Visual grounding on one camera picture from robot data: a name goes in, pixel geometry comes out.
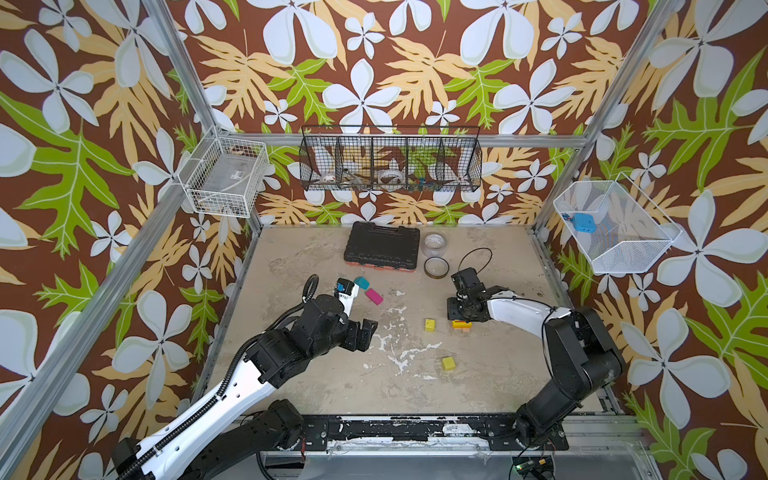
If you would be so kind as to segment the yellow striped block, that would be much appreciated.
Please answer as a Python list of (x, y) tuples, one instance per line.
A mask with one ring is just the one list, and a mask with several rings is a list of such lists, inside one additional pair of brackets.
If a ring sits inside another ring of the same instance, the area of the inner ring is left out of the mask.
[(472, 328), (471, 322), (465, 322), (465, 321), (457, 321), (454, 320), (451, 322), (452, 328), (456, 330), (469, 330)]

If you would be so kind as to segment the magenta block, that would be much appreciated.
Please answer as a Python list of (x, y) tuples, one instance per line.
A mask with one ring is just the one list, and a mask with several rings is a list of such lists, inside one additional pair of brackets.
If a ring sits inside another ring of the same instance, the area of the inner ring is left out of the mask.
[(383, 302), (383, 297), (373, 288), (367, 289), (365, 291), (365, 295), (369, 300), (371, 300), (376, 305), (380, 305)]

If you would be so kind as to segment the teal block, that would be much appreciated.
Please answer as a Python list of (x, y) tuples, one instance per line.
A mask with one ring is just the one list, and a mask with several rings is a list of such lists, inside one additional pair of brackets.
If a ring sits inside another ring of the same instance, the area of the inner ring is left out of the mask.
[(362, 290), (368, 290), (370, 287), (369, 281), (365, 277), (357, 277), (354, 280), (354, 283)]

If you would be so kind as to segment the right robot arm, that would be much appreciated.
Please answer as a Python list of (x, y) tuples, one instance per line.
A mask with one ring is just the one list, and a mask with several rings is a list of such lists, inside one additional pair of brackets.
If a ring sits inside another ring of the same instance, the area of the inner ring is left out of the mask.
[(522, 447), (546, 443), (584, 399), (627, 371), (620, 349), (595, 310), (554, 307), (505, 287), (487, 287), (473, 268), (454, 273), (451, 280), (456, 294), (447, 299), (449, 320), (494, 320), (542, 341), (550, 380), (516, 412), (514, 438)]

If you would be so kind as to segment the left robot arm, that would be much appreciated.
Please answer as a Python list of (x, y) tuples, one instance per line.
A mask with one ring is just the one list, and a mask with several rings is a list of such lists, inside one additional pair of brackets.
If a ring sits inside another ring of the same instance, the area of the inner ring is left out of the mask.
[(322, 294), (289, 308), (245, 341), (221, 382), (153, 435), (115, 449), (119, 479), (178, 479), (237, 417), (336, 347), (365, 352), (378, 323), (350, 318), (352, 297)]

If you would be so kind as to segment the brown tape roll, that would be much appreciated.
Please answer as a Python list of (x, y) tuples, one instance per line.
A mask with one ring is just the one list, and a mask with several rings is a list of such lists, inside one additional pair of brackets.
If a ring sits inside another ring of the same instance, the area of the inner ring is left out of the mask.
[(433, 256), (425, 260), (423, 270), (431, 279), (442, 279), (449, 274), (450, 264), (442, 257)]

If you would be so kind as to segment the clear tape roll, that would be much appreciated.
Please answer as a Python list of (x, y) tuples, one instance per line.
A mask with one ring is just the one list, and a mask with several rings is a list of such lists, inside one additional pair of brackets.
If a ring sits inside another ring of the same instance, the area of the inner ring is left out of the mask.
[(447, 250), (447, 238), (436, 232), (426, 233), (422, 239), (421, 251), (427, 258), (443, 257)]

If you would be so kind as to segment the black tool case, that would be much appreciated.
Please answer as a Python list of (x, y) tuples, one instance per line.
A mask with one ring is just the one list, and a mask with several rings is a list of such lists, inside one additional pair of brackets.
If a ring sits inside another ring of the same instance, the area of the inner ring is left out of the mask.
[(420, 237), (421, 232), (417, 228), (356, 222), (343, 258), (351, 264), (414, 271), (418, 263)]

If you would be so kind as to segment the blue object in basket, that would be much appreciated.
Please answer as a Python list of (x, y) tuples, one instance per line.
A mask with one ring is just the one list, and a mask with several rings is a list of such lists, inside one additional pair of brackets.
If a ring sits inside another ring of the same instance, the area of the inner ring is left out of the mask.
[(574, 213), (570, 217), (570, 222), (576, 232), (593, 234), (597, 231), (597, 224), (590, 214)]

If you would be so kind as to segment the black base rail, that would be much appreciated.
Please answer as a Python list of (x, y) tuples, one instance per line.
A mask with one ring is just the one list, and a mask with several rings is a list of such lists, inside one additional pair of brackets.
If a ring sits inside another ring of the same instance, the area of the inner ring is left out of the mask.
[(290, 451), (328, 451), (332, 442), (381, 439), (386, 443), (425, 446), (436, 439), (475, 441), (490, 451), (518, 451), (513, 413), (435, 415), (307, 415)]

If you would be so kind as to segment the aluminium frame post right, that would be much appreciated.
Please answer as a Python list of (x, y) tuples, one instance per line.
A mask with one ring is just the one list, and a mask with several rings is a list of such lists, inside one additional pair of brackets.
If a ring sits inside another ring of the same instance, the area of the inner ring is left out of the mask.
[(581, 144), (575, 147), (574, 154), (565, 164), (563, 172), (559, 175), (537, 215), (532, 227), (535, 234), (538, 234), (547, 226), (550, 217), (554, 213), (555, 199), (578, 178), (582, 164), (589, 159), (591, 152), (596, 148), (598, 135), (606, 129), (611, 113), (619, 105), (634, 78), (641, 71), (641, 67), (654, 48), (656, 40), (664, 32), (671, 16), (683, 4), (684, 1), (672, 0), (656, 2), (654, 9), (647, 17), (627, 55), (624, 57), (614, 80), (610, 83), (605, 96), (593, 116), (593, 120), (586, 127)]

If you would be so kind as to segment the aluminium frame post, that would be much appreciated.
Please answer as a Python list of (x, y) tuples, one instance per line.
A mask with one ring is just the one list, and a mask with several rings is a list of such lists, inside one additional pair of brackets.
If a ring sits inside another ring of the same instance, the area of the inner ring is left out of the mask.
[[(174, 121), (130, 162), (104, 135), (31, 134), (30, 169), (1, 182), (3, 419), (82, 321), (200, 137)], [(242, 237), (242, 227), (188, 206), (174, 213), (35, 436), (22, 476), (103, 468), (119, 440), (154, 432), (190, 404)]]
[(641, 67), (654, 48), (656, 40), (664, 32), (671, 16), (683, 4), (684, 1), (672, 0), (656, 2), (654, 9), (647, 17), (627, 55), (624, 57), (614, 80), (610, 83), (605, 96), (593, 116), (593, 120), (586, 127), (581, 144), (575, 147), (574, 154), (565, 164), (563, 172), (559, 175), (537, 215), (532, 227), (535, 234), (538, 234), (547, 226), (550, 217), (554, 213), (555, 199), (578, 178), (582, 164), (589, 159), (591, 152), (596, 148), (598, 135), (606, 129), (611, 113), (619, 105), (634, 78), (641, 71)]

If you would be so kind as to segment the aluminium frame post left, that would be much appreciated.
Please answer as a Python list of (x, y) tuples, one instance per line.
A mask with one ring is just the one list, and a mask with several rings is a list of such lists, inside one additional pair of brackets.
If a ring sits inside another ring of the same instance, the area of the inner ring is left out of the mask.
[[(30, 169), (1, 182), (3, 419), (82, 321), (200, 137), (174, 121), (130, 162), (104, 135), (31, 134)], [(174, 213), (35, 436), (22, 476), (103, 468), (119, 440), (154, 432), (190, 404), (242, 237), (242, 227), (188, 206)]]

